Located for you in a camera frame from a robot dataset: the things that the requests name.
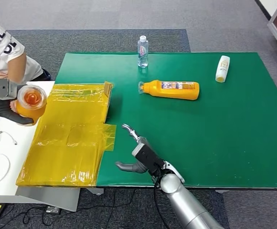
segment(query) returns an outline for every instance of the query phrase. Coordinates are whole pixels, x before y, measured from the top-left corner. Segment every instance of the person's arm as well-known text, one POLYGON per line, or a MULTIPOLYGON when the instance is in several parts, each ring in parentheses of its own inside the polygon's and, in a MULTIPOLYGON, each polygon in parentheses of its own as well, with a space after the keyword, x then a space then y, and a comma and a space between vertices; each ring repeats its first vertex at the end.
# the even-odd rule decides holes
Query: person's arm
POLYGON ((8 79, 21 83, 26 69, 25 47, 0 26, 0 59, 8 65, 8 79))
POLYGON ((26 69, 26 53, 8 62, 8 78, 15 83, 21 83, 26 69))

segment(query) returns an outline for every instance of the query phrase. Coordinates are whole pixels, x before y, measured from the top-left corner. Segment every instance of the water bottle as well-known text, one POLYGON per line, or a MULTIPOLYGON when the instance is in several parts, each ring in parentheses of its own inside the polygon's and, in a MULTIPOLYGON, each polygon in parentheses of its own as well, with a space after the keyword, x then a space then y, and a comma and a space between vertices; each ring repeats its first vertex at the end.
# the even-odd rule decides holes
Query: water bottle
POLYGON ((148 66, 148 42, 146 36, 140 36, 138 41, 139 67, 146 68, 148 66))

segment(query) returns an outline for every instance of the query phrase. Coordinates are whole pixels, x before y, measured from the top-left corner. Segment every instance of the yellow plastic bag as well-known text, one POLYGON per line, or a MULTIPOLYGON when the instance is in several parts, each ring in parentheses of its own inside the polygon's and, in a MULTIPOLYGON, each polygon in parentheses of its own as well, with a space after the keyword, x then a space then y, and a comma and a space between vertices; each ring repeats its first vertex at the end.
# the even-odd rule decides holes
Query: yellow plastic bag
POLYGON ((103 152, 114 145, 116 126, 104 124, 111 88, 55 85, 16 184, 95 186, 103 152))

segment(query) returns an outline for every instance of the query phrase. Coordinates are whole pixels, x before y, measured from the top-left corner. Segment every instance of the green mat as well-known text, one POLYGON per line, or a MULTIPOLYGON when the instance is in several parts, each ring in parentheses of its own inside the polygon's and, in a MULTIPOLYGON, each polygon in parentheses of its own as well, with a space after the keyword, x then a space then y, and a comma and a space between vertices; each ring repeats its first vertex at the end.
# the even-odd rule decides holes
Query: green mat
POLYGON ((135 53, 67 53, 55 83, 114 84, 107 123, 118 125, 104 152, 98 186, 152 185, 146 174, 118 170, 133 163, 136 143, 123 123, 146 137, 191 187, 277 187, 277 88, 256 53, 152 53, 146 69, 135 53), (215 74, 231 58, 225 83, 215 74), (139 81, 196 81, 196 101, 139 94, 139 81))

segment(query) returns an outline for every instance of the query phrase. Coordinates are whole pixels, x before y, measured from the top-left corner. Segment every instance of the wall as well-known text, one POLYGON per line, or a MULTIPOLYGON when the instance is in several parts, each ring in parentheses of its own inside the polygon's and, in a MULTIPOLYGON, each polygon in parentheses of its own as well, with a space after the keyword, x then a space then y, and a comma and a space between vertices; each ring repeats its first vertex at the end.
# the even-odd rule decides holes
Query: wall
POLYGON ((260 0, 270 16, 272 16, 277 9, 277 0, 260 0))

